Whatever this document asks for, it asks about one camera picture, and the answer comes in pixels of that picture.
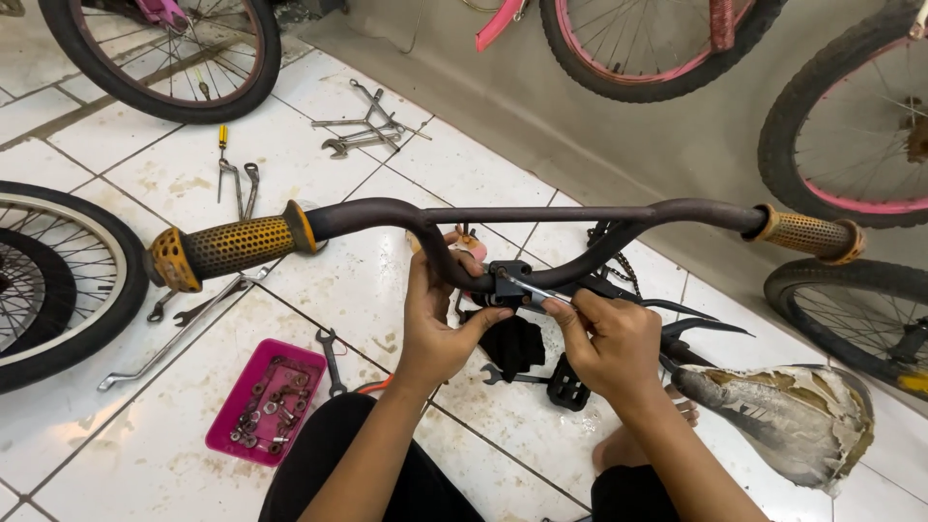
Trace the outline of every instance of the worn bicycle saddle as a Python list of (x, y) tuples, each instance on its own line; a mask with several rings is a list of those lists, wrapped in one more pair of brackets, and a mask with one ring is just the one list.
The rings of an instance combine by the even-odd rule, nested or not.
[(843, 370), (797, 364), (736, 372), (685, 365), (671, 381), (735, 426), (777, 473), (832, 497), (873, 442), (870, 391)]

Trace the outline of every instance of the black pants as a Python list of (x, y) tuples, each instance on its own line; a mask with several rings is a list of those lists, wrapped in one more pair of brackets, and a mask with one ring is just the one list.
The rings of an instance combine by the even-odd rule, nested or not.
[[(299, 518), (348, 451), (376, 402), (366, 395), (343, 394), (323, 404), (306, 420), (274, 475), (260, 522), (294, 522)], [(679, 520), (664, 485), (650, 466), (606, 470), (593, 483), (592, 496), (597, 522)], [(413, 441), (383, 520), (482, 522), (483, 518)]]

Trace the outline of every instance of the human hand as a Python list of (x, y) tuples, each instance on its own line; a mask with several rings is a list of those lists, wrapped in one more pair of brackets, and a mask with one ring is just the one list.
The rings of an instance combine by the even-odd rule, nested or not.
[[(457, 232), (449, 232), (445, 243), (454, 244), (458, 237)], [(458, 250), (451, 251), (451, 255), (473, 277), (483, 275), (483, 267), (472, 255)], [(447, 314), (448, 297), (453, 291), (454, 287), (429, 267), (425, 252), (412, 256), (403, 317), (403, 353), (391, 385), (409, 386), (428, 396), (440, 383), (460, 372), (483, 333), (512, 316), (510, 308), (487, 307), (460, 328), (451, 328)]]
[(552, 298), (541, 306), (561, 326), (567, 359), (586, 387), (613, 406), (643, 392), (661, 390), (657, 376), (660, 315), (589, 290), (578, 291), (571, 302), (577, 310)]

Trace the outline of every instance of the pink container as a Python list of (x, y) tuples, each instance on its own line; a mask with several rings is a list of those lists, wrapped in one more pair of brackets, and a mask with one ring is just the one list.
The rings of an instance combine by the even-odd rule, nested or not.
[[(316, 352), (300, 348), (274, 339), (264, 339), (251, 354), (251, 359), (245, 365), (238, 377), (232, 391), (229, 392), (226, 402), (216, 415), (213, 425), (206, 432), (206, 447), (220, 451), (233, 457), (265, 466), (277, 466), (287, 456), (290, 444), (303, 426), (309, 405), (313, 401), (316, 389), (319, 387), (321, 377), (326, 371), (326, 358)], [(296, 395), (283, 396), (283, 407), (296, 413), (299, 420), (285, 436), (290, 441), (281, 443), (279, 453), (271, 453), (268, 448), (272, 439), (278, 436), (279, 412), (268, 414), (264, 410), (268, 397), (279, 390), (283, 385), (294, 386), (294, 379), (300, 382), (306, 378), (303, 386), (296, 386), (309, 392), (304, 398), (306, 408), (297, 411), (297, 401), (301, 398)], [(255, 385), (263, 385), (261, 393), (253, 393)], [(239, 425), (239, 417), (245, 414), (256, 426), (251, 432), (257, 437), (257, 444), (252, 448), (233, 441), (231, 433)]]

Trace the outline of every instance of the handlebar grip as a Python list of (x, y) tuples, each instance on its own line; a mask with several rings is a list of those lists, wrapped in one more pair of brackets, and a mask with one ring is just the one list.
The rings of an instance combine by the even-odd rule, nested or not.
[(202, 290), (202, 282), (257, 267), (292, 252), (314, 253), (316, 240), (306, 215), (294, 201), (283, 215), (259, 217), (185, 234), (168, 228), (144, 257), (148, 278), (184, 293)]
[(767, 213), (767, 222), (756, 233), (742, 234), (745, 241), (769, 241), (784, 248), (814, 255), (827, 265), (850, 263), (863, 254), (863, 230), (847, 219), (823, 221), (801, 214), (782, 214), (768, 204), (755, 208)]

